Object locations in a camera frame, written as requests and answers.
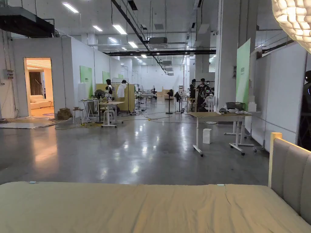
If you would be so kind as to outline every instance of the bowl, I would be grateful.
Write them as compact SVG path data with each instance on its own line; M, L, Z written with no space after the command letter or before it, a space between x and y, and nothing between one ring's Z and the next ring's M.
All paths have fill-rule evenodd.
M227 109L227 111L230 112L230 113L236 113L238 111L238 109L236 109L236 108L232 109L231 108L231 109Z
M232 109L236 108L239 111L241 111L241 110L243 110L244 103L241 103L241 102L227 102L226 105L227 105L227 108L232 108Z

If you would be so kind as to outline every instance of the green sign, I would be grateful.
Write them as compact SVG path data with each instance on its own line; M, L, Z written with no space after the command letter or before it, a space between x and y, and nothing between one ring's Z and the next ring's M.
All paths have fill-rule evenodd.
M244 110L248 110L249 92L249 56L251 40L238 48L236 67L236 102L244 103Z
M86 88L89 91L89 96L93 95L93 82L92 82L92 68L80 66L81 82L86 83Z
M107 79L110 79L110 73L103 71L103 83L106 83Z

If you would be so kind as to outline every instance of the white sofa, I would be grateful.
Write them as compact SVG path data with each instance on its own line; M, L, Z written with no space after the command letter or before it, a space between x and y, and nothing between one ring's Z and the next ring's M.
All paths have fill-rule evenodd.
M53 106L52 99L43 99L42 95L31 95L30 96L30 106L31 109L38 109L42 107L50 107Z

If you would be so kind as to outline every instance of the beige bed sheet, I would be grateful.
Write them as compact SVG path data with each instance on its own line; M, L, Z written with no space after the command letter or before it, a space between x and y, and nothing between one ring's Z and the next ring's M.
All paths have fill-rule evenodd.
M1 233L311 232L274 191L256 185L7 183Z

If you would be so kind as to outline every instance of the upholstered headboard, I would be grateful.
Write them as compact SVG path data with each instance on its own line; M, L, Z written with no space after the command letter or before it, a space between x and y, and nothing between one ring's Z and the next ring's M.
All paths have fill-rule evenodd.
M269 187L311 224L311 152L271 134Z

